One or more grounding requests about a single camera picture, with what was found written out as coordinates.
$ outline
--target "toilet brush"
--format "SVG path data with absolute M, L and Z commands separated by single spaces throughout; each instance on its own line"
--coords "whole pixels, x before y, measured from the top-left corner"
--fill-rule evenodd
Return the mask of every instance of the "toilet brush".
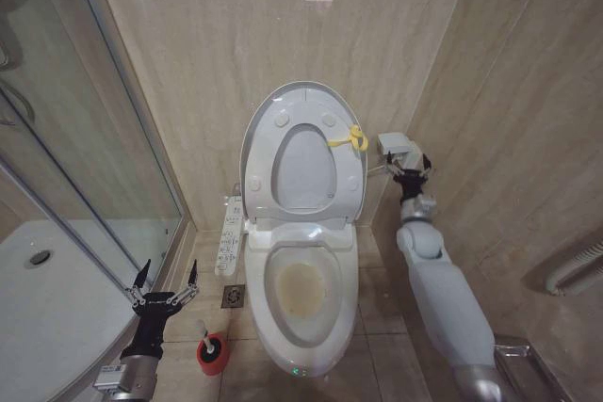
M 203 339 L 197 347 L 197 361 L 201 370 L 208 376 L 216 376 L 224 370 L 230 352 L 222 335 L 219 333 L 208 334 L 205 323 L 202 321 Z

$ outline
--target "shower enclosure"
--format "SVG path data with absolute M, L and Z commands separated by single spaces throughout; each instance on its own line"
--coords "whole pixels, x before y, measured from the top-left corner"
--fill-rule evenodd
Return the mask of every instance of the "shower enclosure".
M 123 288 L 147 259 L 151 286 L 183 228 L 90 1 L 0 0 L 2 400 L 82 375 L 133 317 Z

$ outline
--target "floor drain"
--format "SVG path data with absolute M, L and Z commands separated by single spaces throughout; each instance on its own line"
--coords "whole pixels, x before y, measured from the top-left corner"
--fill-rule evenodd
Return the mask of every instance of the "floor drain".
M 224 286 L 222 308 L 242 308 L 245 300 L 245 284 Z
M 42 251 L 38 251 L 31 258 L 29 258 L 30 267 L 37 267 L 39 265 L 44 264 L 50 259 L 52 253 L 53 252 L 49 249 L 43 249 Z

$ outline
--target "toilet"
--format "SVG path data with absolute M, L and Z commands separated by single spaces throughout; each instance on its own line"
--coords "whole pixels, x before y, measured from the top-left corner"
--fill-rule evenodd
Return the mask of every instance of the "toilet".
M 245 276 L 253 321 L 272 359 L 298 377 L 333 368 L 354 329 L 353 222 L 363 206 L 367 157 L 341 142 L 355 124 L 335 91 L 294 82 L 258 107 L 243 140 Z

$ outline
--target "toilet lid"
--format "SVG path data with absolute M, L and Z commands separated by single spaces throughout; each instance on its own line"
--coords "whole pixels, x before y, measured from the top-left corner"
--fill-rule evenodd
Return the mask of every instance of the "toilet lid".
M 347 222 L 358 217 L 366 189 L 365 153 L 345 139 L 358 121 L 332 89 L 315 82 L 278 88 L 247 129 L 240 170 L 247 217 Z

